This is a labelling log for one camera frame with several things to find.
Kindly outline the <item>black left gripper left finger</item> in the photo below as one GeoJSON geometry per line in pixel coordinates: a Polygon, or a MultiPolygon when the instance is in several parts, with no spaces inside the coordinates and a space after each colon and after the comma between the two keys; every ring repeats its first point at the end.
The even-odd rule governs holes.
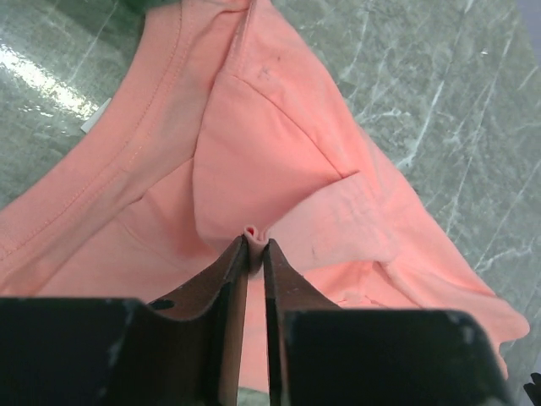
{"type": "Polygon", "coordinates": [[[233,405],[248,242],[144,303],[123,298],[4,298],[4,405],[233,405]]]}

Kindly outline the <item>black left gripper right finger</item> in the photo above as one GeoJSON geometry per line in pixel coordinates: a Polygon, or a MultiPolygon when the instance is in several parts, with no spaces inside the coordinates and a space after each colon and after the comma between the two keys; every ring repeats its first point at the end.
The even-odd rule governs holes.
{"type": "Polygon", "coordinates": [[[344,310],[263,253],[274,405],[510,405],[486,333],[454,310],[344,310]]]}

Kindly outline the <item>salmon pink t shirt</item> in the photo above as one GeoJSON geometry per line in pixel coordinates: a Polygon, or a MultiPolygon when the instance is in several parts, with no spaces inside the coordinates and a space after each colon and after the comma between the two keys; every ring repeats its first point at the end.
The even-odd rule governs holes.
{"type": "Polygon", "coordinates": [[[100,119],[2,210],[1,293],[151,301],[239,234],[342,307],[465,311],[493,348],[528,334],[268,1],[148,12],[100,119]]]}

